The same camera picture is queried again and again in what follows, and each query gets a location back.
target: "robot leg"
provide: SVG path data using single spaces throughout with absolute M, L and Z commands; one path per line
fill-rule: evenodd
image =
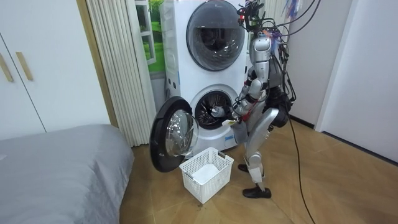
M 275 120 L 279 113 L 276 108 L 269 108 L 258 119 L 250 132 L 248 142 L 245 145 L 245 161 L 252 181 L 257 185 L 254 189 L 246 189 L 243 194 L 246 197 L 271 197 L 271 191 L 266 189 L 263 183 L 265 178 L 262 166 L 261 153 L 259 148 L 269 136 L 269 126 Z

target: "plastic basket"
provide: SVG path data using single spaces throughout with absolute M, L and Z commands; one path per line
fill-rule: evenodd
M 213 147 L 205 149 L 180 165 L 184 187 L 201 203 L 207 202 L 229 182 L 233 162 L 234 159 Z M 206 182 L 197 181 L 194 174 L 207 164 L 213 164 L 218 171 L 207 177 Z

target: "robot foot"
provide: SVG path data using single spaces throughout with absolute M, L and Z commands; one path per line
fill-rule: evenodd
M 248 165 L 246 165 L 246 164 L 239 164 L 238 165 L 238 169 L 243 171 L 243 172 L 247 172 L 247 173 L 249 172 Z
M 260 187 L 256 185 L 255 188 L 252 189 L 244 189 L 242 191 L 243 196 L 247 198 L 271 198 L 271 190 L 266 188 L 265 191 L 261 191 Z

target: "washing machine door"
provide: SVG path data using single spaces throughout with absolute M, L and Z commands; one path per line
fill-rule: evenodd
M 161 172 L 176 169 L 192 153 L 198 140 L 198 122 L 182 97 L 169 98 L 156 115 L 150 131 L 150 158 Z
M 236 8 L 227 1 L 206 1 L 193 12 L 187 26 L 187 47 L 201 68 L 220 71 L 239 57 L 244 29 Z

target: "bed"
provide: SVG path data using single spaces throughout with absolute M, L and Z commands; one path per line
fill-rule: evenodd
M 110 125 L 0 141 L 0 223 L 119 223 L 133 160 Z

